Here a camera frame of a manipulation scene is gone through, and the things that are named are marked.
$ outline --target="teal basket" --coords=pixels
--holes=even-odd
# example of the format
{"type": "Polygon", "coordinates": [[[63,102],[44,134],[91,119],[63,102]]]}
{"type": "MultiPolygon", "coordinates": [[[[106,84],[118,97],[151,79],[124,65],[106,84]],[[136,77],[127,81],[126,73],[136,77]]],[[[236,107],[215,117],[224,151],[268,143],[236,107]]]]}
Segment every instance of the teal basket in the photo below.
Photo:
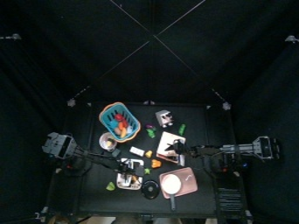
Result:
{"type": "Polygon", "coordinates": [[[123,102],[115,102],[104,107],[102,112],[99,113],[99,120],[107,127],[108,132],[112,134],[115,140],[119,143],[124,143],[126,141],[135,138],[136,133],[140,130],[140,122],[136,120],[134,115],[130,113],[127,106],[123,102]],[[126,121],[128,125],[132,127],[132,132],[127,134],[123,138],[116,134],[114,129],[114,121],[115,121],[115,115],[120,114],[126,118],[126,121]]]}

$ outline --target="black backdrop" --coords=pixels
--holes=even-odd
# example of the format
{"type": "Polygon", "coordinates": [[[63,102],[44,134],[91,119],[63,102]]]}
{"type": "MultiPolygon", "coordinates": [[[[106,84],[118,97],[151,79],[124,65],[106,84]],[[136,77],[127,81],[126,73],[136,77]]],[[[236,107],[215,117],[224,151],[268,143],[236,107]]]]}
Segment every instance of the black backdrop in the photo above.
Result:
{"type": "Polygon", "coordinates": [[[251,210],[298,222],[298,1],[6,1],[0,7],[0,220],[40,212],[42,145],[67,100],[232,104],[239,143],[270,135],[283,159],[254,163],[251,210]]]}

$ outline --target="tabletop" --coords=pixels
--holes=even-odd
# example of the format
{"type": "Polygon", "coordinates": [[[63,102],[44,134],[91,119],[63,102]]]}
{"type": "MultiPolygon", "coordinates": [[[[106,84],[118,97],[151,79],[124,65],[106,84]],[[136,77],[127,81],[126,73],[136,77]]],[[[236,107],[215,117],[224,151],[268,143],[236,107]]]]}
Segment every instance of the tabletop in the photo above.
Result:
{"type": "MultiPolygon", "coordinates": [[[[70,109],[66,121],[64,133],[71,133],[78,144],[95,153],[103,152],[99,146],[99,138],[108,132],[99,121],[99,113],[108,103],[94,102],[90,105],[79,105],[70,109]]],[[[220,106],[191,104],[155,104],[126,103],[127,109],[140,122],[142,129],[135,138],[119,143],[122,158],[143,159],[144,168],[151,168],[152,159],[163,162],[160,168],[152,169],[143,179],[154,180],[160,185],[162,174],[191,168],[196,178],[198,191],[175,197],[176,210],[171,209],[170,199],[163,192],[155,199],[147,199],[140,190],[127,190],[116,187],[115,191],[107,190],[110,182],[116,183],[118,174],[100,164],[92,164],[90,170],[80,177],[67,177],[56,174],[51,183],[48,207],[52,211],[82,215],[150,215],[154,217],[192,217],[210,218],[216,216],[215,192],[211,176],[204,171],[202,158],[186,156],[184,166],[168,162],[156,157],[155,152],[164,131],[179,135],[179,128],[186,124],[183,137],[186,146],[202,144],[234,144],[235,137],[230,120],[230,112],[220,106]],[[172,112],[172,126],[163,128],[155,117],[158,111],[172,112]],[[146,125],[156,127],[155,137],[151,138],[146,131],[146,125]],[[130,152],[131,147],[144,151],[152,151],[151,158],[139,157],[130,152]]]]}

